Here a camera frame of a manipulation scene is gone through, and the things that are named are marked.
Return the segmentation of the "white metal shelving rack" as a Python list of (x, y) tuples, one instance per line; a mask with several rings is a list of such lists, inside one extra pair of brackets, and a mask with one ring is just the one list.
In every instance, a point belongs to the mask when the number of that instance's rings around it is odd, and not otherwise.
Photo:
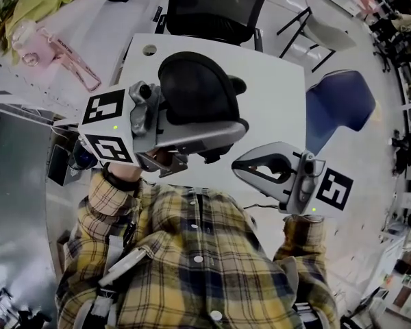
[(115, 85), (133, 35), (149, 23), (157, 0), (73, 0), (35, 22), (76, 50), (100, 77), (89, 93), (60, 64), (25, 66), (5, 35), (0, 39), (0, 112), (46, 126), (77, 123), (91, 95)]

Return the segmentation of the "beige shell chair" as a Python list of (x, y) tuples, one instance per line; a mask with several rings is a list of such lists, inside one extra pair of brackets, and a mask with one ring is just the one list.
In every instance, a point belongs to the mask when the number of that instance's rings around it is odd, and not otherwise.
[(335, 53), (356, 46), (356, 42), (350, 37), (347, 31), (332, 27), (317, 19), (310, 7), (307, 7), (293, 17), (276, 33), (276, 35), (279, 36), (295, 23), (299, 25), (297, 31), (292, 35), (292, 38), (280, 53), (279, 58), (283, 58), (286, 55), (298, 36), (303, 36), (308, 40), (311, 40), (313, 43), (309, 48), (310, 51), (317, 47), (322, 47), (329, 51), (329, 53), (312, 68), (311, 72), (313, 73), (323, 66)]

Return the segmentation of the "dark waste bin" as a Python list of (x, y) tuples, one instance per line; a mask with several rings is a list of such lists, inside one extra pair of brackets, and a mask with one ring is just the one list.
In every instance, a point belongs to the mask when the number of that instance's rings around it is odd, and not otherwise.
[(80, 140), (75, 142), (72, 154), (68, 160), (70, 168), (77, 171), (84, 171), (95, 167), (99, 160), (95, 155), (90, 153)]

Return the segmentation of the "blue padded chair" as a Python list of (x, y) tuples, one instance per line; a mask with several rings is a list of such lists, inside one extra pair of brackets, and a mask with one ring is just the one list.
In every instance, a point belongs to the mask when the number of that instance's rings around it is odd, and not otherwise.
[(373, 94), (358, 71), (324, 75), (306, 91), (306, 149), (317, 155), (339, 127), (359, 132), (375, 107)]

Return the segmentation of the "black rectangular pad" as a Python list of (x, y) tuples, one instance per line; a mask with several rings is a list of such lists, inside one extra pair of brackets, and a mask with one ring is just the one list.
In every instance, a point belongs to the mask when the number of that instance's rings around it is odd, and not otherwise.
[(76, 170), (69, 166), (69, 152), (55, 144), (51, 153), (47, 177), (60, 186), (71, 183), (76, 177)]

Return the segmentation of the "white flat device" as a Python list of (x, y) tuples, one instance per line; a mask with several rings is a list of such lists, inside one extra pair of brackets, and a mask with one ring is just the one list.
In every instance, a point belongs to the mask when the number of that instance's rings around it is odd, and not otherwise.
[(109, 268), (108, 273), (99, 281), (100, 287), (111, 285), (119, 279), (123, 274), (131, 270), (147, 255), (144, 249), (134, 249), (130, 254), (126, 255), (120, 261)]

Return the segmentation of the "yellow plaid shirt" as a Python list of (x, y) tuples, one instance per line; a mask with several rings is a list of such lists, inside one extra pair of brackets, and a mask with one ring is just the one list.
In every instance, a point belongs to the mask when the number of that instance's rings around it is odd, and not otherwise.
[(110, 236), (147, 255), (113, 284), (115, 323), (93, 319), (89, 329), (308, 329), (305, 308), (314, 329), (340, 329), (326, 270), (269, 258), (232, 197), (141, 181), (141, 204), (126, 216), (78, 209), (56, 292), (58, 329), (77, 329), (97, 298)]

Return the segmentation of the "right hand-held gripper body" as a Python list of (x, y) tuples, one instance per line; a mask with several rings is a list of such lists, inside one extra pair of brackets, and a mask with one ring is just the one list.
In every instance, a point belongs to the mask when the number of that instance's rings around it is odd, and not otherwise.
[(290, 197), (286, 203), (279, 203), (279, 211), (304, 217), (338, 217), (345, 209), (352, 186), (351, 178), (305, 151)]

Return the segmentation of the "black mesh office chair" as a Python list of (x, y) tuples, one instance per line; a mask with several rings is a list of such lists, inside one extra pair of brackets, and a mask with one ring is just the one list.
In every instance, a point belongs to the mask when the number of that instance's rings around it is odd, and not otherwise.
[(155, 33), (168, 32), (223, 42), (230, 45), (254, 40), (263, 51), (261, 31), (256, 27), (265, 0), (169, 0), (159, 17)]

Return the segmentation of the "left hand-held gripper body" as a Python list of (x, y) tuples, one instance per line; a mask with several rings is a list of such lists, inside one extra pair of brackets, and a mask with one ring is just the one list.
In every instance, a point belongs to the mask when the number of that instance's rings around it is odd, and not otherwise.
[(169, 147), (169, 162), (158, 162), (162, 129), (159, 111), (161, 88), (139, 81), (131, 86), (111, 86), (89, 97), (78, 126), (87, 147), (102, 162), (134, 165), (161, 178), (188, 168), (187, 156)]

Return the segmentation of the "person's right forearm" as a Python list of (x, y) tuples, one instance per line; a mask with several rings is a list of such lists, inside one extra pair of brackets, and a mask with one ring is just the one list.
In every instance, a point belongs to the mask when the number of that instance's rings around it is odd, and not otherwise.
[(325, 271), (325, 223), (322, 217), (290, 215), (284, 218), (284, 242), (273, 260), (296, 258), (306, 267)]

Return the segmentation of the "pink water bottle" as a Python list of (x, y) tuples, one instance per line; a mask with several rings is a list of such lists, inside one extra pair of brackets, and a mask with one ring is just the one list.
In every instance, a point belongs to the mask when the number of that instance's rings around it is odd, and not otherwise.
[(60, 64), (89, 93), (95, 92), (101, 85), (100, 77), (76, 50), (32, 20), (22, 20), (14, 27), (11, 45), (25, 66), (45, 71), (51, 64)]

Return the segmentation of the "person's left forearm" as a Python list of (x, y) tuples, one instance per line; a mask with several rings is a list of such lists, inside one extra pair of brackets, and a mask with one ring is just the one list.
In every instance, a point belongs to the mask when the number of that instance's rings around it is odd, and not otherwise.
[(98, 217), (123, 217), (141, 204), (142, 169), (124, 164), (106, 163), (90, 179), (88, 194), (79, 203)]

